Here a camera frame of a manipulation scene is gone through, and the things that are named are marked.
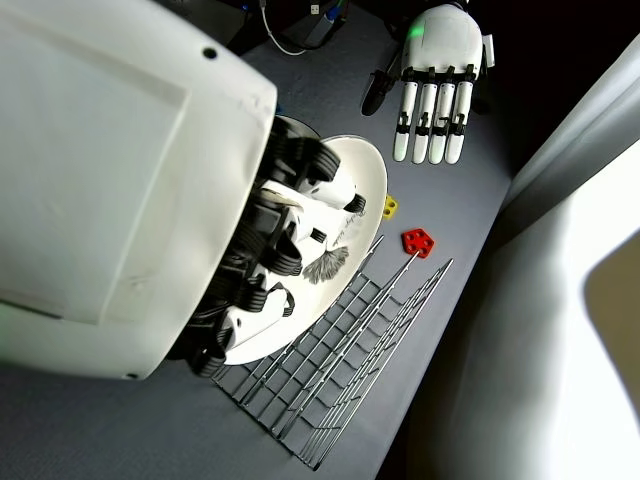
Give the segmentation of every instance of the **wire rack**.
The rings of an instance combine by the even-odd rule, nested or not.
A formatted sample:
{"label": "wire rack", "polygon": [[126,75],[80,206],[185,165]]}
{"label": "wire rack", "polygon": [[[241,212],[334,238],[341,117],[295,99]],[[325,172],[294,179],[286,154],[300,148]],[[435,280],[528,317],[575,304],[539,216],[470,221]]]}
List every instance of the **wire rack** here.
{"label": "wire rack", "polygon": [[351,283],[314,325],[282,350],[211,376],[233,401],[305,465],[318,469],[373,387],[450,259],[405,302],[392,295],[413,256],[383,286],[364,273],[378,239]]}

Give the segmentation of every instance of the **white robotic hand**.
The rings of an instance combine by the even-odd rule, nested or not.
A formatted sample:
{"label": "white robotic hand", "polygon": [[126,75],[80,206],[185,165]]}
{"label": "white robotic hand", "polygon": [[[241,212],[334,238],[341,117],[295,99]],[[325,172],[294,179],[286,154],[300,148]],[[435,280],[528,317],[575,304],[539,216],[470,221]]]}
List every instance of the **white robotic hand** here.
{"label": "white robotic hand", "polygon": [[471,107],[473,83],[480,72],[483,38],[462,8],[430,8],[412,23],[402,55],[405,82],[393,148],[394,160],[407,155],[413,110],[422,83],[413,163],[454,164],[460,158]]}

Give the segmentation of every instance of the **red toy piece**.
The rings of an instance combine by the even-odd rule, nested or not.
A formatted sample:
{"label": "red toy piece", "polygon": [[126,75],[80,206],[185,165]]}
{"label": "red toy piece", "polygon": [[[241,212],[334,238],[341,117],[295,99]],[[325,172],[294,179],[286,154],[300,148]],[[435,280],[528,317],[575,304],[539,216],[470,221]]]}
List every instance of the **red toy piece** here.
{"label": "red toy piece", "polygon": [[421,228],[409,230],[402,234],[402,245],[404,246],[404,251],[409,255],[418,252],[420,258],[427,258],[435,244],[436,242]]}

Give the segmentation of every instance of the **white cable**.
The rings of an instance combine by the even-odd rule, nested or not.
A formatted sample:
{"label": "white cable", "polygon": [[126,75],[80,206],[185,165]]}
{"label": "white cable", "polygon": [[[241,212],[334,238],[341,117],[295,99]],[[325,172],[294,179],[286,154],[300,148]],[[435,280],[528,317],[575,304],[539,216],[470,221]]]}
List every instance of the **white cable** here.
{"label": "white cable", "polygon": [[290,52],[286,48],[282,47],[282,45],[278,43],[278,41],[276,40],[276,37],[273,36],[273,33],[271,33],[271,30],[269,29],[269,24],[267,23],[267,15],[264,13],[265,6],[261,5],[260,10],[262,11],[262,20],[264,21],[264,28],[267,30],[267,35],[269,35],[269,38],[271,38],[273,43],[275,43],[276,47],[278,47],[282,53],[286,53],[287,55],[297,56],[297,55],[302,55],[304,52],[306,52],[306,50],[300,50],[299,52]]}

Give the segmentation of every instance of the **metal wire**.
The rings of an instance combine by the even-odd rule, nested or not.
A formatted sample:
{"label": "metal wire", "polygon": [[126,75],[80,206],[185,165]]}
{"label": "metal wire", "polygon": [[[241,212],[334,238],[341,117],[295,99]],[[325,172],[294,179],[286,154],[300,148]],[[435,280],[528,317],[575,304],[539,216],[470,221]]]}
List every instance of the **metal wire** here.
{"label": "metal wire", "polygon": [[415,256],[383,286],[363,273],[280,352],[211,376],[233,401],[305,465],[317,469],[356,414],[453,260],[404,303],[391,293]]}

